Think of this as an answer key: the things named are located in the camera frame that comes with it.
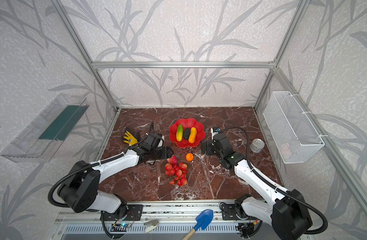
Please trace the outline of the small fake orange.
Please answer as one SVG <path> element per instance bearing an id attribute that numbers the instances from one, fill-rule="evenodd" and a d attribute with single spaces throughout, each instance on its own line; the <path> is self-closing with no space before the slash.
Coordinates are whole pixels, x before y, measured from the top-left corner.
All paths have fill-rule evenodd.
<path id="1" fill-rule="evenodd" d="M 188 162 L 193 161 L 193 154 L 192 154 L 192 153 L 187 153 L 187 154 L 186 154 L 186 156 L 185 156 L 185 159 L 186 159 Z"/>

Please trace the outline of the green fake cucumber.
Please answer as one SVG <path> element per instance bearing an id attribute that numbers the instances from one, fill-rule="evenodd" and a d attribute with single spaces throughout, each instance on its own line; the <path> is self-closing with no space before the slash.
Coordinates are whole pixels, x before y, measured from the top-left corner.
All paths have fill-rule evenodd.
<path id="1" fill-rule="evenodd" d="M 178 129 L 176 132 L 176 140 L 178 142 L 181 142 L 183 139 L 183 126 L 182 125 L 178 125 Z"/>

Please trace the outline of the yellow fake corn cob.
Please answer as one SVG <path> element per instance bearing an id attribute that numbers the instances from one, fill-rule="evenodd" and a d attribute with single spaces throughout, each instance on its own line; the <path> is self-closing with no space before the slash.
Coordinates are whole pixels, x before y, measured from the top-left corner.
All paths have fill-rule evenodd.
<path id="1" fill-rule="evenodd" d="M 190 129 L 190 135 L 189 135 L 189 138 L 188 138 L 188 142 L 189 142 L 190 144 L 194 144 L 194 142 L 195 142 L 195 138 L 196 138 L 196 135 L 197 135 L 197 130 L 196 130 L 196 128 L 195 128 L 195 127 L 192 127 L 192 128 Z"/>

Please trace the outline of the dark fake avocado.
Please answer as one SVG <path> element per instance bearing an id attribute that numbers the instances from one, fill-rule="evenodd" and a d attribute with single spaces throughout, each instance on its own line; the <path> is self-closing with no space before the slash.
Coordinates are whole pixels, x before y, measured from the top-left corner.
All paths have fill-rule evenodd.
<path id="1" fill-rule="evenodd" d="M 188 141 L 189 136 L 190 136 L 190 133 L 191 133 L 191 128 L 184 129 L 184 131 L 183 131 L 183 139 L 185 139 L 185 140 Z"/>

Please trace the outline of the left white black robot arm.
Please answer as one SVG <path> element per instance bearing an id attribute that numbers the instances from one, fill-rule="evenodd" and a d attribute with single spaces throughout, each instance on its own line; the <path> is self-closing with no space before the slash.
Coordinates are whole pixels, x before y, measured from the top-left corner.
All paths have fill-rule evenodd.
<path id="1" fill-rule="evenodd" d="M 127 203 L 121 197 L 99 190 L 99 185 L 109 177 L 147 161 L 164 160 L 174 154 L 164 145 L 164 136 L 149 134 L 139 144 L 125 152 L 97 162 L 75 163 L 70 172 L 51 188 L 49 202 L 57 207 L 71 208 L 75 213 L 87 210 L 123 214 Z"/>

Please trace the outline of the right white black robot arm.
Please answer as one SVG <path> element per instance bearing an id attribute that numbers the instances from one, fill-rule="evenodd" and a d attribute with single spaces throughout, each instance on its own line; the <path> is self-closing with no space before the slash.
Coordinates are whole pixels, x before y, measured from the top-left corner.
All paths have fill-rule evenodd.
<path id="1" fill-rule="evenodd" d="M 307 207 L 298 202 L 304 200 L 298 191 L 293 191 L 295 200 L 280 193 L 279 191 L 287 193 L 287 189 L 265 176 L 245 155 L 234 151 L 225 133 L 212 134 L 211 137 L 214 153 L 221 165 L 232 170 L 263 197 L 263 201 L 254 197 L 242 198 L 240 206 L 245 215 L 271 225 L 282 240 L 297 240 L 312 227 Z"/>

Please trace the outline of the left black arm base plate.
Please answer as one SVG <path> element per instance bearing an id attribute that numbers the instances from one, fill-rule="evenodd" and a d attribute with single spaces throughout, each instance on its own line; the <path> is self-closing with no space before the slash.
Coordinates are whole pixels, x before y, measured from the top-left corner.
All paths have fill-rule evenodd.
<path id="1" fill-rule="evenodd" d="M 114 213 L 104 212 L 100 220 L 106 221 L 140 221 L 143 213 L 143 205 L 121 205 Z"/>

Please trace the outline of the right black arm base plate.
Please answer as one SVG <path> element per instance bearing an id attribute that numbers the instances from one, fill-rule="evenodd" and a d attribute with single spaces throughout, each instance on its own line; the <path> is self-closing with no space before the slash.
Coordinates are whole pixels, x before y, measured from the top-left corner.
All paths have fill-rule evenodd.
<path id="1" fill-rule="evenodd" d="M 219 208 L 224 221 L 239 221 L 241 219 L 236 212 L 235 204 L 226 204 L 224 202 L 219 203 Z"/>

